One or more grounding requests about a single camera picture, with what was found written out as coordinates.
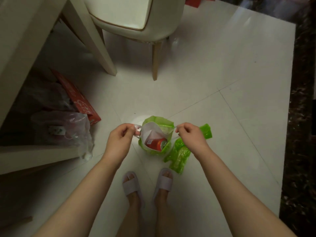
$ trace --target dark marble border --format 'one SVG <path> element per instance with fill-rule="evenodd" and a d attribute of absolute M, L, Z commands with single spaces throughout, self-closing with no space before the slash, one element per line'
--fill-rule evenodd
<path fill-rule="evenodd" d="M 310 143 L 315 17 L 304 0 L 221 0 L 296 24 L 280 219 L 299 237 L 316 233 L 316 148 Z"/>

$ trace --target white chair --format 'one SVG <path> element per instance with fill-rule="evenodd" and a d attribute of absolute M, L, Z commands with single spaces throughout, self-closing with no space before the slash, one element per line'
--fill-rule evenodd
<path fill-rule="evenodd" d="M 157 79 L 161 42 L 180 23 L 185 0 L 84 0 L 97 27 L 152 44 L 153 79 Z"/>

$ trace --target red can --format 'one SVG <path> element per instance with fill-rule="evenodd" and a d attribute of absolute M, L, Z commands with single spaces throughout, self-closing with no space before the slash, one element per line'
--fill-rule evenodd
<path fill-rule="evenodd" d="M 166 138 L 161 139 L 149 139 L 145 145 L 153 150 L 162 151 L 167 143 Z"/>

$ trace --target red object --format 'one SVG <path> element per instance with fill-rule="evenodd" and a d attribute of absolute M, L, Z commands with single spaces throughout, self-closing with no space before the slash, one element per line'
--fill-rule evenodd
<path fill-rule="evenodd" d="M 73 101 L 74 105 L 77 107 L 79 113 L 87 114 L 90 121 L 90 125 L 98 123 L 101 118 L 97 112 L 90 105 L 89 101 L 84 95 L 78 90 L 78 88 L 72 84 L 67 78 L 65 78 L 58 71 L 52 70 L 55 77 L 61 83 L 65 91 L 67 92 L 69 98 Z"/>
<path fill-rule="evenodd" d="M 166 138 L 149 139 L 145 145 L 153 150 L 162 151 L 166 143 L 167 143 Z"/>
<path fill-rule="evenodd" d="M 198 8 L 202 0 L 185 0 L 185 4 L 191 7 Z"/>

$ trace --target person's left arm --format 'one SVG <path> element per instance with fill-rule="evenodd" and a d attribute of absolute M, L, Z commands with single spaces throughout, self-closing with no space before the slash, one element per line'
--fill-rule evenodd
<path fill-rule="evenodd" d="M 102 159 L 34 237 L 89 235 L 116 170 L 130 149 L 134 134 L 139 135 L 139 132 L 133 124 L 122 124 L 110 133 Z"/>

